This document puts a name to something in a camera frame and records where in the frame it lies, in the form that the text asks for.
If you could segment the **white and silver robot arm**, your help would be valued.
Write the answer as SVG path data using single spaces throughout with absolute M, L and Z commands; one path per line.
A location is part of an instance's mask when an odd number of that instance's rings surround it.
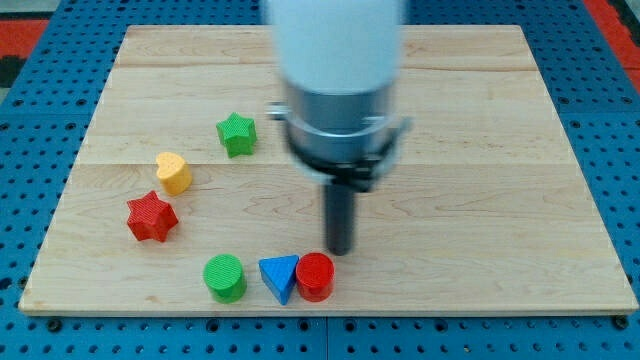
M 396 159 L 393 105 L 402 47 L 401 0 L 271 0 L 294 156 L 327 185 L 367 192 Z

